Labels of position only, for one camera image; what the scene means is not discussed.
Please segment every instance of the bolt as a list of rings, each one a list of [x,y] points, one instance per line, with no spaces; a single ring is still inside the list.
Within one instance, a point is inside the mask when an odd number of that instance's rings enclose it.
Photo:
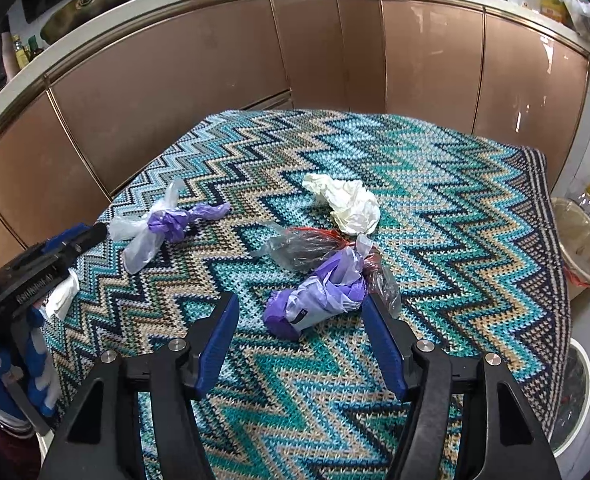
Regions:
[[[117,359],[117,352],[115,350],[107,350],[102,353],[100,359],[102,360],[102,363],[112,363]]]
[[[435,350],[435,343],[428,341],[428,339],[419,339],[417,342],[417,348],[419,348],[422,352],[432,352]]]
[[[184,348],[186,348],[186,341],[180,337],[176,337],[175,339],[171,339],[171,341],[168,342],[168,347],[171,349],[171,352],[179,352],[180,350],[184,350]]]
[[[499,363],[502,362],[502,358],[499,357],[499,355],[494,354],[492,352],[489,354],[486,354],[485,359],[486,359],[486,362],[491,366],[497,366]]]

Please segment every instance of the crumpled white napkin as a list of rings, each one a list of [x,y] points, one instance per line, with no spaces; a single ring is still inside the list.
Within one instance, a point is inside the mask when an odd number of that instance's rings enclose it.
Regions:
[[[361,180],[337,180],[327,174],[307,173],[301,181],[304,189],[318,201],[328,202],[331,217],[347,235],[371,234],[379,222],[379,204]]]
[[[73,298],[80,291],[80,280],[77,273],[73,269],[69,269],[69,277],[56,286],[51,292],[44,310],[46,317],[57,316],[59,320],[64,321],[66,313],[69,311],[69,306],[73,302]]]

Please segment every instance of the zigzag patterned tablecloth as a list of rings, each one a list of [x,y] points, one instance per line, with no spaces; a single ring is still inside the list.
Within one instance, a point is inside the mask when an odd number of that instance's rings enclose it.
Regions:
[[[165,244],[142,272],[106,241],[78,259],[82,290],[46,336],[62,407],[107,348],[153,351],[210,313],[222,290],[241,315],[219,381],[194,409],[220,479],[382,479],[404,409],[386,391],[359,314],[336,317],[299,344],[272,337],[270,292],[297,285],[268,257],[262,221],[328,227],[327,208],[301,187],[308,172],[361,178],[381,207],[373,239],[396,275],[401,316],[446,351],[494,351],[509,363],[539,420],[552,427],[569,343],[568,297],[546,188],[529,148],[390,115],[230,111],[213,115],[151,162],[100,217],[144,214],[173,178],[180,205],[230,202],[223,220]],[[159,475],[142,397],[149,476]],[[442,476],[456,463],[456,406]]]

